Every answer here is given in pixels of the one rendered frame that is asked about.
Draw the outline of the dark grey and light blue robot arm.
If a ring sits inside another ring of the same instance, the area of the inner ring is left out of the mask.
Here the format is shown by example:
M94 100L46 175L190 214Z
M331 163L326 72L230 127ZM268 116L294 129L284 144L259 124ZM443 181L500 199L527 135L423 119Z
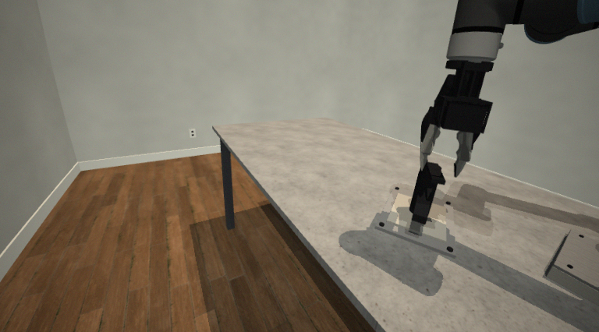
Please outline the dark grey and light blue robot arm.
M494 61L506 24L524 24L529 40L550 44L599 28L599 0L458 0L446 58Z

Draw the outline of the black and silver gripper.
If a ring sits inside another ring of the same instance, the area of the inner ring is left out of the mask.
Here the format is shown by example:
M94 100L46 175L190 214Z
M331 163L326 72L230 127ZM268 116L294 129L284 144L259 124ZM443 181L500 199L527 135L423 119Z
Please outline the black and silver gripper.
M493 104L493 102L479 98L485 73L489 72L489 69L492 71L493 65L493 62L474 63L468 62L468 60L450 60L446 62L445 68L456 69L453 86L448 94L438 95L438 99L434 100L436 107L430 106L422 121L420 135L421 171L424 170L428 162L427 155L431 155L434 149L435 140L440 136L441 127L461 131L457 132L456 135L456 139L459 141L459 149L456 151L457 160L454 163L455 178L463 170L466 162L470 161L473 144L480 133L484 133ZM464 73L464 71L469 73ZM444 109L444 106L446 109Z

